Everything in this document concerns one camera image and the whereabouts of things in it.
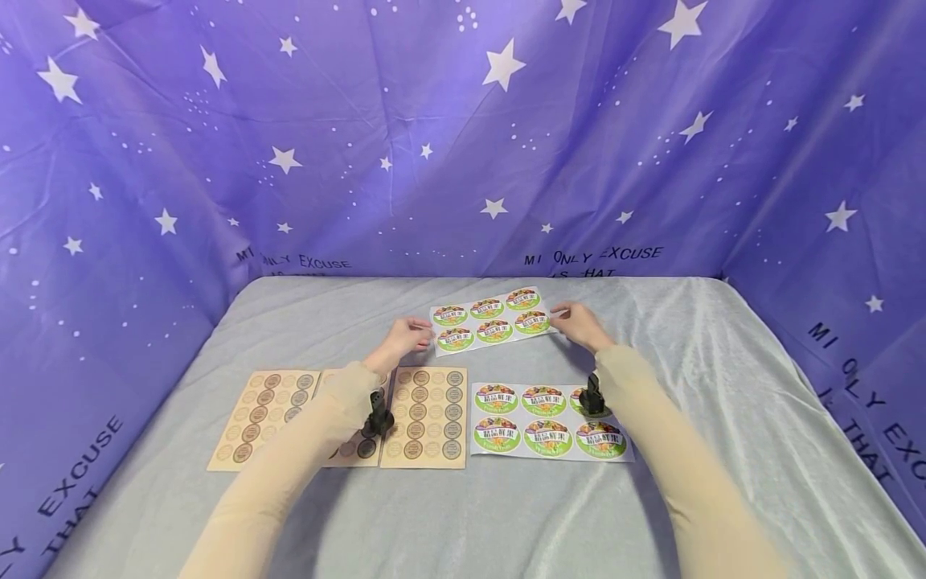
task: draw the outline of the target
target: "green round sticker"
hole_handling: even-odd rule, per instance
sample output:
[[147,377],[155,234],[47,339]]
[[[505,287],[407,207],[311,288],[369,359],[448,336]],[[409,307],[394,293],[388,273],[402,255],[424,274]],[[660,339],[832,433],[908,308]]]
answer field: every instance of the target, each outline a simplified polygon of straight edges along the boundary
[[446,327],[456,326],[466,319],[466,310],[460,306],[445,306],[438,308],[432,318],[439,325]]
[[542,457],[561,457],[572,448],[572,434],[556,421],[534,421],[524,429],[527,448]]
[[593,459],[616,459],[627,450],[627,437],[605,422],[589,421],[576,433],[579,448]]
[[566,409],[566,397],[552,386],[532,386],[521,395],[521,406],[535,416],[557,416]]
[[511,309],[516,309],[522,311],[524,309],[531,309],[537,304],[540,303],[540,294],[533,291],[532,289],[519,289],[508,294],[505,303]]
[[515,327],[522,334],[540,334],[550,329],[550,317],[540,310],[532,309],[518,316]]
[[585,418],[604,418],[611,415],[611,409],[605,406],[605,409],[600,414],[586,414],[585,409],[582,408],[582,403],[579,401],[579,394],[585,388],[576,388],[572,391],[572,394],[569,396],[569,407],[576,412],[579,412]]
[[476,408],[489,414],[508,414],[518,407],[518,395],[504,384],[487,384],[476,392]]
[[484,299],[469,307],[469,315],[476,320],[491,320],[502,315],[505,306],[497,299]]
[[459,352],[468,348],[473,339],[472,332],[466,328],[454,328],[437,336],[437,346],[447,352]]
[[476,330],[476,335],[486,344],[504,342],[514,333],[511,324],[504,320],[484,321]]

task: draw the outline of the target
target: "sticker sheet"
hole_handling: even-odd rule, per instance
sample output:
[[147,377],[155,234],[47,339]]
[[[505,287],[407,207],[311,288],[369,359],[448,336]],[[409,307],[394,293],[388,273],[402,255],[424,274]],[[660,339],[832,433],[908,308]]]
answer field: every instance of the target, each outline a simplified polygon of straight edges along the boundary
[[254,452],[312,398],[320,374],[312,370],[267,370],[251,374],[206,470],[240,471]]
[[550,310],[535,287],[465,304],[431,308],[438,358],[550,334]]
[[466,468],[465,368],[399,368],[384,469]]
[[472,385],[470,454],[526,459],[633,462],[630,438],[611,411],[588,416],[584,386]]

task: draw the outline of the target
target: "white star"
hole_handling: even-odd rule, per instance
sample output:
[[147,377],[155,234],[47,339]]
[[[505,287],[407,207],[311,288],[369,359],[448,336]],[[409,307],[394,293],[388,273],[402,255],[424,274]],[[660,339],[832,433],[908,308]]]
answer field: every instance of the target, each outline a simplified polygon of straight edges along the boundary
[[713,114],[714,114],[714,111],[710,111],[706,115],[703,115],[701,114],[701,111],[699,110],[697,111],[697,117],[694,117],[694,122],[692,123],[692,126],[688,127],[687,129],[682,129],[681,131],[679,131],[679,134],[686,135],[685,136],[686,145],[688,145],[688,142],[691,141],[692,138],[696,134],[700,132],[704,132],[704,125],[705,123],[707,123],[707,120],[710,119],[710,116]]
[[830,220],[830,226],[826,228],[826,233],[834,229],[841,229],[844,232],[849,231],[849,218],[856,213],[858,213],[858,209],[846,209],[845,201],[843,201],[833,213],[826,214],[827,219]]
[[97,40],[96,29],[98,29],[100,25],[88,19],[87,15],[83,13],[82,9],[77,9],[77,16],[66,16],[64,19],[74,26],[74,38],[89,36],[94,40]]
[[280,52],[285,52],[287,55],[290,56],[290,58],[292,58],[294,50],[299,50],[299,49],[295,47],[295,44],[293,44],[292,36],[290,36],[289,38],[280,39]]
[[869,307],[869,314],[873,314],[876,311],[884,311],[881,309],[881,304],[884,303],[883,299],[878,299],[874,294],[871,295],[871,299],[865,302],[865,305]]
[[289,170],[293,167],[302,167],[302,163],[295,160],[295,149],[281,151],[275,146],[271,148],[273,149],[273,158],[268,163],[282,169],[284,175],[289,175]]
[[512,38],[502,50],[502,52],[488,52],[485,55],[489,57],[489,74],[485,75],[482,84],[498,82],[502,89],[508,92],[508,82],[511,81],[511,75],[527,66],[520,60],[515,60],[515,39]]
[[701,16],[701,10],[704,10],[704,6],[707,6],[707,2],[689,8],[682,0],[676,0],[675,15],[658,28],[659,31],[671,34],[669,50],[675,48],[675,45],[681,42],[685,36],[701,35],[701,29],[697,25],[697,17]]
[[58,99],[59,103],[64,102],[65,98],[69,98],[83,104],[81,98],[74,92],[74,82],[77,82],[77,75],[63,72],[51,57],[48,57],[48,70],[38,74],[55,91],[55,98]]
[[853,94],[849,97],[849,102],[843,105],[843,108],[848,108],[849,112],[854,111],[855,109],[865,105],[862,101],[865,100],[865,95],[858,96]]
[[67,249],[73,256],[74,254],[83,253],[83,249],[81,249],[82,243],[82,239],[73,239],[70,235],[68,235],[68,242],[65,243],[62,247]]
[[167,235],[168,233],[177,234],[177,230],[174,229],[174,223],[177,222],[177,218],[171,217],[166,209],[161,211],[160,217],[155,217],[155,221],[161,224],[161,235]]
[[556,20],[566,19],[569,21],[569,25],[572,26],[572,19],[576,17],[576,12],[580,8],[588,4],[582,0],[559,0],[559,3],[563,6],[557,14]]
[[221,88],[222,81],[228,82],[229,80],[225,78],[225,75],[222,74],[222,69],[219,68],[219,59],[216,58],[216,53],[210,55],[201,44],[199,49],[203,51],[203,70],[208,72],[209,76],[212,77],[212,80],[216,84],[216,88]]
[[502,204],[505,203],[505,198],[502,197],[498,201],[489,201],[485,200],[485,209],[480,211],[480,213],[488,213],[492,216],[492,220],[495,220],[498,217],[499,213],[508,213],[508,210],[502,207]]

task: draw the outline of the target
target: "forearm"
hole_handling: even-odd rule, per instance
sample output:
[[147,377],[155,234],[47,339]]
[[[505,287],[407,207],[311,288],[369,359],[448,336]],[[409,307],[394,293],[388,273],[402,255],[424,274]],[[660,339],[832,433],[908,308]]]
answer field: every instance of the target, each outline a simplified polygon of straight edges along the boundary
[[181,579],[262,577],[295,501],[325,460],[363,426],[379,377],[355,362],[303,407],[238,473]]
[[707,443],[636,351],[595,356],[607,405],[646,459],[669,510],[686,579],[785,577],[784,564]]

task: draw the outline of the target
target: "round sticker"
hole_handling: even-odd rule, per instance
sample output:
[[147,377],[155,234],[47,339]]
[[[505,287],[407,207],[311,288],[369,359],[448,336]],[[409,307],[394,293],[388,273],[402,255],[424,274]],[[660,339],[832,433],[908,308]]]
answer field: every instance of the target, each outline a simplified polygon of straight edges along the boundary
[[296,388],[299,388],[300,390],[306,390],[307,388],[311,388],[312,384],[314,383],[315,383],[315,376],[313,376],[312,374],[303,374],[299,376],[298,380],[295,381],[295,386]]
[[486,344],[499,344],[514,333],[511,324],[504,320],[484,321],[476,330],[476,336]]
[[455,326],[466,319],[466,310],[460,306],[445,306],[438,308],[432,318],[438,325],[444,327]]
[[444,330],[437,336],[437,346],[447,352],[459,352],[472,344],[472,332],[466,328]]
[[260,426],[248,424],[241,432],[241,439],[245,442],[254,442],[260,435]]
[[542,457],[561,457],[572,448],[572,434],[556,421],[534,421],[524,429],[527,448]]
[[456,460],[462,449],[463,447],[456,440],[448,440],[444,443],[444,457],[448,460]]
[[365,438],[363,442],[357,445],[357,456],[362,459],[368,459],[373,456],[374,452],[376,452],[376,443],[369,438]]
[[261,390],[260,394],[257,395],[257,404],[259,404],[260,406],[267,406],[272,401],[273,401],[273,391],[272,390]]
[[417,440],[409,440],[406,442],[405,453],[407,459],[416,459],[421,456],[421,451],[424,448],[421,446],[421,443]]
[[540,303],[540,294],[530,288],[519,289],[508,294],[505,303],[518,311],[530,309]]
[[515,327],[522,334],[540,334],[550,329],[550,317],[540,310],[532,309],[518,316]]
[[601,460],[616,459],[627,450],[627,438],[621,431],[601,421],[589,421],[580,426],[576,442],[585,454]]
[[566,409],[566,397],[551,386],[532,386],[521,395],[521,406],[536,416],[557,416]]
[[472,437],[477,445],[490,452],[511,452],[520,442],[517,424],[501,416],[489,416],[477,422]]
[[518,395],[504,384],[486,384],[476,392],[476,408],[489,414],[508,414],[518,407]]
[[231,455],[231,459],[235,462],[242,463],[251,458],[252,452],[254,452],[254,448],[245,442],[234,449],[234,454]]
[[497,299],[484,299],[469,307],[469,314],[476,320],[491,320],[501,315],[505,306]]
[[604,418],[606,416],[610,416],[611,409],[609,409],[607,406],[605,406],[605,409],[601,412],[601,414],[592,415],[592,414],[585,413],[585,409],[582,408],[582,403],[579,401],[579,394],[581,394],[582,390],[584,389],[585,388],[576,388],[575,390],[572,391],[572,394],[569,395],[569,407],[575,410],[576,412],[579,412],[582,416],[586,418]]

